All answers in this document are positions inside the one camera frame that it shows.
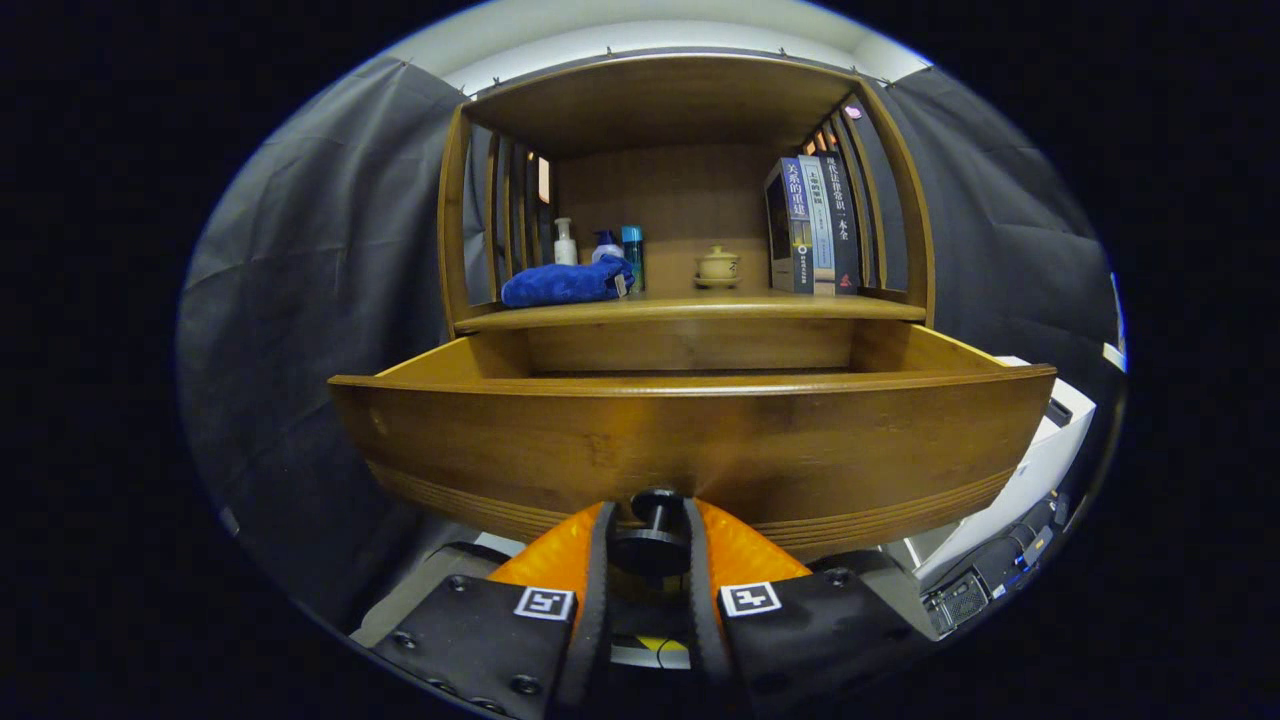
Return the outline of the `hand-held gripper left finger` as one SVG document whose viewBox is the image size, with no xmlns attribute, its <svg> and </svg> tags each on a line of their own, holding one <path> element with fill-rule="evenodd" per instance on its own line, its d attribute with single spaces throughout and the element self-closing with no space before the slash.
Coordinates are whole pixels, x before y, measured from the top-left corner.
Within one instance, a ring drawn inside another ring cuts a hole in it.
<svg viewBox="0 0 1280 720">
<path fill-rule="evenodd" d="M 449 574 L 374 647 L 468 710 L 581 719 L 607 664 L 607 544 L 614 505 L 564 519 L 488 577 Z"/>
</svg>

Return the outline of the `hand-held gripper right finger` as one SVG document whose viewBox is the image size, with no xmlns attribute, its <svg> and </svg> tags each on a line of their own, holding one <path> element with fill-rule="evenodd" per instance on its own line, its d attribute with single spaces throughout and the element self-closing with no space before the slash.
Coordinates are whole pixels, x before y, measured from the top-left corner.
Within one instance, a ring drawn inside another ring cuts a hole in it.
<svg viewBox="0 0 1280 720">
<path fill-rule="evenodd" d="M 727 719 L 833 719 L 934 647 L 916 583 L 858 551 L 805 566 L 712 503 L 684 503 L 690 657 L 708 711 Z"/>
</svg>

